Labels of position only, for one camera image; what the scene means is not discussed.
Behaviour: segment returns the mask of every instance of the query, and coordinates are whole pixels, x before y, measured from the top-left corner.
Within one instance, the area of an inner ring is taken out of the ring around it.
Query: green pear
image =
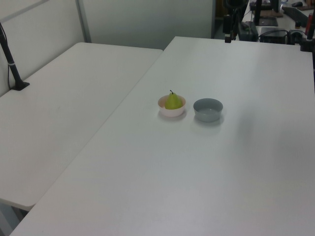
[[[183,106],[182,100],[177,96],[177,94],[173,93],[172,90],[170,91],[171,93],[165,102],[165,108],[168,110],[181,108]]]

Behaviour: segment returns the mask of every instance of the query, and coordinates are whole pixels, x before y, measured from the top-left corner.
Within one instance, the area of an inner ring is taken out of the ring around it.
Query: table surface
[[[194,118],[205,97],[219,121]],[[12,236],[313,235],[314,121],[311,53],[175,37]]]
[[[0,202],[29,210],[161,54],[78,43],[0,98]]]
[[[282,6],[285,6],[285,7],[292,7],[292,3],[294,2],[298,2],[300,0],[288,0],[286,3],[283,3]],[[245,14],[244,17],[243,17],[243,22],[245,21],[254,21],[254,14],[252,15],[252,18],[251,18],[251,12],[250,12],[250,2],[251,0],[249,1],[248,5],[247,5],[247,8],[246,8],[246,11],[245,11]],[[307,11],[301,11],[304,15],[306,16],[309,16],[310,13],[313,13],[314,10],[307,10]],[[287,16],[286,14],[284,14],[284,11],[282,9],[280,9],[280,12],[283,14],[283,17],[278,17],[277,18],[277,21],[278,21],[278,26],[258,26],[256,27],[257,28],[257,31],[258,31],[258,35],[261,34],[261,28],[262,27],[270,27],[270,28],[283,28],[287,31],[289,30],[295,30],[295,21],[292,20],[292,18],[290,18],[289,16]],[[298,30],[301,30],[303,32],[305,32],[305,28],[301,27],[300,29]]]

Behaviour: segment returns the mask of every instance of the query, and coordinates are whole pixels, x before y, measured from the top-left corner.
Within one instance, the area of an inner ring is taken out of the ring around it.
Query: mouse
[[[303,6],[303,3],[301,1],[297,1],[295,3],[292,3],[293,7]]]

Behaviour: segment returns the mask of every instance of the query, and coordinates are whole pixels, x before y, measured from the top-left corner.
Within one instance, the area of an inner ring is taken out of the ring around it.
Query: ceramic bowl
[[[194,103],[193,109],[198,120],[213,122],[220,118],[223,105],[215,99],[203,98]]]
[[[178,108],[178,109],[169,110],[169,109],[165,108],[165,102],[166,102],[168,96],[169,95],[163,96],[158,100],[157,104],[158,104],[159,110],[166,117],[180,116],[185,110],[186,100],[182,96],[178,96],[182,100],[183,106],[181,108]]]

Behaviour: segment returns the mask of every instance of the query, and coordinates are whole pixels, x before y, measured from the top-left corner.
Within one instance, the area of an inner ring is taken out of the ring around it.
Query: gray bowl
[[[213,122],[220,118],[223,105],[215,99],[202,98],[194,103],[193,109],[198,120]]]

